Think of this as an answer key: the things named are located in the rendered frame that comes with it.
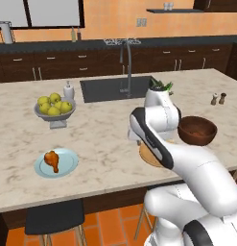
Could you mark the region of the grey tap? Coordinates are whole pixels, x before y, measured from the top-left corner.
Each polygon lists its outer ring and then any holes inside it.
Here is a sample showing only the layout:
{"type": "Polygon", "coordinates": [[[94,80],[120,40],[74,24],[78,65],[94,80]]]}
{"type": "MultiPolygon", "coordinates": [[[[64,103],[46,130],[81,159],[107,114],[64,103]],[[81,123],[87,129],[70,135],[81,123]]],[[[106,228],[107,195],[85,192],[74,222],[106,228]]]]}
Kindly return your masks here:
{"type": "Polygon", "coordinates": [[[128,87],[127,88],[120,88],[121,93],[126,93],[127,97],[131,97],[131,50],[130,44],[128,39],[123,39],[120,45],[120,63],[124,63],[124,47],[127,47],[128,50],[128,87]]]}

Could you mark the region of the chicken drumstick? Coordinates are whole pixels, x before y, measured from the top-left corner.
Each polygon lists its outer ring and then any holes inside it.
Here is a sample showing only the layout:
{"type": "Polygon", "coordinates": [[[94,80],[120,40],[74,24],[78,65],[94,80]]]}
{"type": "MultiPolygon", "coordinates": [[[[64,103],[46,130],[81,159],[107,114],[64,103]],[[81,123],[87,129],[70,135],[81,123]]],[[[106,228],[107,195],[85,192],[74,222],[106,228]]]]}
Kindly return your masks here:
{"type": "Polygon", "coordinates": [[[59,155],[55,151],[47,152],[44,155],[44,161],[53,167],[55,173],[59,172],[59,155]]]}

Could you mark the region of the dark wall shelf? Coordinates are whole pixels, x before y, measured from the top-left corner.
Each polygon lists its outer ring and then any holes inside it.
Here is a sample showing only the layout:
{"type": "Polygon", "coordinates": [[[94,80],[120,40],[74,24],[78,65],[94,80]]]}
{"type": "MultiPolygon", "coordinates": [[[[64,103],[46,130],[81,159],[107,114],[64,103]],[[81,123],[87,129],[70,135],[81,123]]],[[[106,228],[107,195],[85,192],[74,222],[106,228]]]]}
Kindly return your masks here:
{"type": "Polygon", "coordinates": [[[146,9],[146,11],[151,13],[203,13],[203,11],[195,9],[172,9],[171,11],[165,11],[162,9],[146,9]]]}

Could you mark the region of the light blue plate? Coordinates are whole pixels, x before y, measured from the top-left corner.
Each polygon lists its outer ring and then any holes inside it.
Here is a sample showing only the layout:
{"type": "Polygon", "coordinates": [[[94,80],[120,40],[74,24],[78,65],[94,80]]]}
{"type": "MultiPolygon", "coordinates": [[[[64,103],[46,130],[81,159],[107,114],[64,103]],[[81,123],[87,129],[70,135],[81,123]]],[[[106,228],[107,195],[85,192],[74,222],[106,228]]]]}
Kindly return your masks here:
{"type": "Polygon", "coordinates": [[[42,154],[35,162],[35,171],[39,176],[49,179],[60,178],[70,174],[77,167],[78,155],[72,150],[57,148],[54,149],[54,152],[59,156],[59,172],[56,173],[54,168],[45,162],[44,154],[42,154]]]}

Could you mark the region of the black framed window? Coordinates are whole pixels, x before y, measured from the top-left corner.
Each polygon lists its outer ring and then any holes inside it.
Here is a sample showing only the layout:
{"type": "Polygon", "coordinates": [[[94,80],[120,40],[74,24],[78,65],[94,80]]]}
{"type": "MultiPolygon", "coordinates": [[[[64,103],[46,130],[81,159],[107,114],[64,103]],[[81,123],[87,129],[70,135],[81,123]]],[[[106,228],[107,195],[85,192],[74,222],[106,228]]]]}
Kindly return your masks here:
{"type": "Polygon", "coordinates": [[[14,29],[83,28],[83,0],[0,0],[0,21],[14,29]]]}

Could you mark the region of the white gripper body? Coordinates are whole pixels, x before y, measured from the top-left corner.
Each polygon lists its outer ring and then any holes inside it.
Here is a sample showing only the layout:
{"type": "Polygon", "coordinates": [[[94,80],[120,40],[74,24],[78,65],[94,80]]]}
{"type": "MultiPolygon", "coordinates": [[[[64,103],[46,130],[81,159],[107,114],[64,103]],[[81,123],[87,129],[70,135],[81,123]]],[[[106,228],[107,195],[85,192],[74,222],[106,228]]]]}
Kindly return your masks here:
{"type": "Polygon", "coordinates": [[[132,141],[144,141],[145,133],[138,124],[130,124],[128,130],[128,139],[132,141]]]}

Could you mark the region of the dark wood wall cupboard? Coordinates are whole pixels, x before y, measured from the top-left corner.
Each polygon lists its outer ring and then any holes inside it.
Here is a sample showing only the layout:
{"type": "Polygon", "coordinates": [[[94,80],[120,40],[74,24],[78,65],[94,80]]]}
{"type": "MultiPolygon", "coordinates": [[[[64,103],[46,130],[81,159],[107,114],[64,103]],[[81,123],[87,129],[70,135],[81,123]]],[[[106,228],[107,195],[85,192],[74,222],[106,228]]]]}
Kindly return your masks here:
{"type": "Polygon", "coordinates": [[[204,12],[237,12],[237,0],[195,0],[193,8],[204,12]]]}

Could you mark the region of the grey fruit bowl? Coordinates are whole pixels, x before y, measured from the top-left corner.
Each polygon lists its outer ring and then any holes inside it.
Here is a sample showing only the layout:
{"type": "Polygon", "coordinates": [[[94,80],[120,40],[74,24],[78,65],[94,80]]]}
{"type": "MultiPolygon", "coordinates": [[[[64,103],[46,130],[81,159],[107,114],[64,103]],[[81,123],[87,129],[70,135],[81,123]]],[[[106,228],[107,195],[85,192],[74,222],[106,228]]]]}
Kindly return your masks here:
{"type": "Polygon", "coordinates": [[[47,115],[43,114],[39,110],[39,105],[35,104],[34,106],[34,112],[35,114],[42,118],[44,121],[50,123],[50,128],[51,129],[57,129],[57,128],[65,128],[67,126],[67,119],[71,116],[71,114],[75,111],[76,109],[76,102],[73,99],[67,98],[67,97],[62,97],[61,100],[63,102],[69,102],[72,104],[72,110],[67,112],[67,113],[62,113],[61,115],[47,115]]]}

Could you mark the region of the dark grey sink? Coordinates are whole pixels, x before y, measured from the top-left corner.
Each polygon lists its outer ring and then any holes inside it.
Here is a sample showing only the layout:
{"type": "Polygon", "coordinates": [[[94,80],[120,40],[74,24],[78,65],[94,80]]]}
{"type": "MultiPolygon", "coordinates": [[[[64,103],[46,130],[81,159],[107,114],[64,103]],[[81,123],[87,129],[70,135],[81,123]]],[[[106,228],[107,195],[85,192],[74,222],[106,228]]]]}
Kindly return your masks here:
{"type": "Polygon", "coordinates": [[[132,77],[130,96],[128,96],[128,78],[100,79],[80,81],[83,100],[86,103],[144,98],[153,76],[132,77]]]}

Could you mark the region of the green potted plant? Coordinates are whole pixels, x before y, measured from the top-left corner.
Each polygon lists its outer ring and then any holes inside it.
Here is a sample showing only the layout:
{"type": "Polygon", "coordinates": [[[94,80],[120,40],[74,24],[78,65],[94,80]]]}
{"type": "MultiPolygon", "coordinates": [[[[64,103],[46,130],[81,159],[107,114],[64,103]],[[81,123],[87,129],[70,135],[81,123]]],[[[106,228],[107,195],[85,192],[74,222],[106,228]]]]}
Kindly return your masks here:
{"type": "Polygon", "coordinates": [[[173,94],[173,92],[171,91],[172,86],[172,82],[164,85],[161,81],[158,81],[155,78],[151,78],[149,81],[149,89],[154,91],[168,91],[170,95],[173,94]]]}

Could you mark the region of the tan wooden plate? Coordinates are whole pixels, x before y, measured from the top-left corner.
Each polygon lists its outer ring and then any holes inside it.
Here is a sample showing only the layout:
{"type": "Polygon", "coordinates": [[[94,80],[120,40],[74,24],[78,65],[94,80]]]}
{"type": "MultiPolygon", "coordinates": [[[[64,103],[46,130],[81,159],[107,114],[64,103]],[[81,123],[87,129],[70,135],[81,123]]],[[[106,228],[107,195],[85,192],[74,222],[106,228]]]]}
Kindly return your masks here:
{"type": "Polygon", "coordinates": [[[151,150],[142,140],[139,140],[137,145],[139,147],[139,155],[144,162],[151,166],[162,167],[162,164],[155,158],[151,150]]]}

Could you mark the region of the brown wooden bowl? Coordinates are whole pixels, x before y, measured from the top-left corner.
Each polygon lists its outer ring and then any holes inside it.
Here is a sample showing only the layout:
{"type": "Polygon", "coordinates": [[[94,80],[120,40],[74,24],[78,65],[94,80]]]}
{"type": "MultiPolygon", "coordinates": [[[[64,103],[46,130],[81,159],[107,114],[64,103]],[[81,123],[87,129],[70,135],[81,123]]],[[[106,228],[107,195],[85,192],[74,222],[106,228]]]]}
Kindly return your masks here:
{"type": "Polygon", "coordinates": [[[199,116],[185,116],[179,120],[179,138],[190,145],[208,145],[218,132],[217,126],[210,120],[199,116]]]}

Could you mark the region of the white soap dispenser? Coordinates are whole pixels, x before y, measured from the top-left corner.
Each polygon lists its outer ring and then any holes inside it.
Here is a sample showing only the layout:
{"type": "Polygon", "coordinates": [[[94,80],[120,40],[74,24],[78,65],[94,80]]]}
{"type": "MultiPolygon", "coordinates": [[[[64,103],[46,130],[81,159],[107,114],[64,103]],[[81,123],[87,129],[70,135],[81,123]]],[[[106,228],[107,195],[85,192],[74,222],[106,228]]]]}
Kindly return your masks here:
{"type": "Polygon", "coordinates": [[[70,84],[69,81],[66,82],[66,85],[63,88],[63,94],[66,98],[73,99],[75,97],[75,89],[74,87],[70,84]]]}

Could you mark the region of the black stool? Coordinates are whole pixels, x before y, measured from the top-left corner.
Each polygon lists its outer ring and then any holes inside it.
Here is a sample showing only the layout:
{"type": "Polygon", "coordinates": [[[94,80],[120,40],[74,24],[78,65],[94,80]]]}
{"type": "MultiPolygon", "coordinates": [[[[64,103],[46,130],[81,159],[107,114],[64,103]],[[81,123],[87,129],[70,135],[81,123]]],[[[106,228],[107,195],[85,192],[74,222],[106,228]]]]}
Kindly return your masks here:
{"type": "Polygon", "coordinates": [[[40,246],[52,246],[52,234],[74,229],[79,246],[87,246],[84,220],[82,199],[28,208],[25,234],[39,235],[40,246]]]}
{"type": "MultiPolygon", "coordinates": [[[[184,181],[175,181],[175,182],[171,182],[171,183],[166,183],[166,184],[154,184],[154,185],[150,185],[147,187],[147,191],[151,190],[151,189],[154,189],[154,188],[157,188],[157,187],[162,187],[162,186],[165,186],[165,185],[180,185],[180,184],[183,184],[184,181]]],[[[139,219],[138,219],[138,223],[137,223],[137,227],[136,227],[136,231],[135,231],[135,235],[134,235],[134,240],[137,240],[137,237],[139,235],[139,232],[140,232],[140,229],[141,229],[141,225],[142,225],[142,222],[143,222],[143,219],[146,219],[146,221],[148,222],[149,224],[149,228],[151,230],[151,232],[154,231],[154,228],[156,226],[156,223],[157,223],[157,217],[154,218],[154,222],[152,223],[151,222],[151,219],[149,217],[149,214],[148,212],[146,211],[146,208],[145,208],[145,205],[143,204],[142,206],[142,210],[140,212],[140,215],[139,215],[139,219]]]]}

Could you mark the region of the dark wood base cupboards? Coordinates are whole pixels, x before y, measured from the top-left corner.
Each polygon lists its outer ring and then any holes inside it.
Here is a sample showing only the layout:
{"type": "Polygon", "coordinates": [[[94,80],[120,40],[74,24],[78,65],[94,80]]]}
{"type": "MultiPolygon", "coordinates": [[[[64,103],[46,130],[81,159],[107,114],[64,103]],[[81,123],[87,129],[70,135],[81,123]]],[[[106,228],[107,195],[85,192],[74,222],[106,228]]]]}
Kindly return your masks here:
{"type": "MultiPolygon", "coordinates": [[[[131,73],[214,68],[237,80],[237,37],[141,38],[131,73]]],[[[0,83],[128,74],[128,50],[102,40],[0,44],[0,83]]]]}

